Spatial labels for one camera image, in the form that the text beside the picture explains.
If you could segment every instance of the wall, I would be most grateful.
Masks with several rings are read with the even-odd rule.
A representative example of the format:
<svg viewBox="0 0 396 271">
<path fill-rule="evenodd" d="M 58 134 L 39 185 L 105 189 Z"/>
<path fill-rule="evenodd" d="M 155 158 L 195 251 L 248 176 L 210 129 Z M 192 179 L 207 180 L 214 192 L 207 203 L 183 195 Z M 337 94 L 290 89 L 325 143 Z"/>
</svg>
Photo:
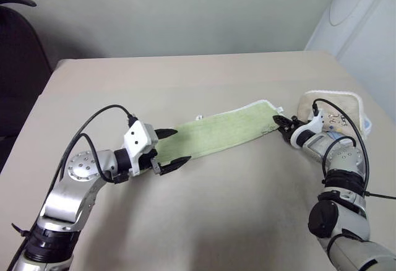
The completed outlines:
<svg viewBox="0 0 396 271">
<path fill-rule="evenodd" d="M 396 122 L 395 1 L 379 1 L 339 61 Z"/>
<path fill-rule="evenodd" d="M 306 49 L 326 50 L 396 121 L 396 0 L 332 0 Z"/>
<path fill-rule="evenodd" d="M 330 0 L 34 0 L 15 6 L 60 58 L 302 50 Z"/>
</svg>

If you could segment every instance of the green towel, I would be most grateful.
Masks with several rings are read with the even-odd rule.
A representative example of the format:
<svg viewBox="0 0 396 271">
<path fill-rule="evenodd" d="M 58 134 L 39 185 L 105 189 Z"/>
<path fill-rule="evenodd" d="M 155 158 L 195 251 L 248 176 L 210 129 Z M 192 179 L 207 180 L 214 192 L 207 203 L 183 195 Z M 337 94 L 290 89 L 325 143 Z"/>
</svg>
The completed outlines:
<svg viewBox="0 0 396 271">
<path fill-rule="evenodd" d="M 157 160 L 167 164 L 179 157 L 203 157 L 246 143 L 277 129 L 279 111 L 267 100 L 175 127 L 178 133 L 157 143 Z"/>
</svg>

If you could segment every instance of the beige table surface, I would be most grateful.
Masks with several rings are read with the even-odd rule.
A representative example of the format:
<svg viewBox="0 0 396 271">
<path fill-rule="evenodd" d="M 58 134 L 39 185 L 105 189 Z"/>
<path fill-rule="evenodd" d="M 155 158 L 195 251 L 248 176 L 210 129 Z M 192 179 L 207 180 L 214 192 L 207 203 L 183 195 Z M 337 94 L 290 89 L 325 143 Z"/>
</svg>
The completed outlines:
<svg viewBox="0 0 396 271">
<path fill-rule="evenodd" d="M 120 103 L 154 127 L 170 127 L 268 99 L 296 113 L 308 90 L 351 90 L 373 122 L 369 189 L 395 194 L 395 126 L 333 57 L 319 52 L 65 60 L 53 73 L 0 175 L 0 269 L 29 228 L 59 158 L 96 110 Z M 87 132 L 116 149 L 127 130 L 110 110 Z M 75 153 L 86 149 L 81 144 Z M 278 132 L 100 191 L 72 270 L 333 270 L 307 222 L 321 167 Z M 371 239 L 396 248 L 396 203 L 367 199 Z"/>
</svg>

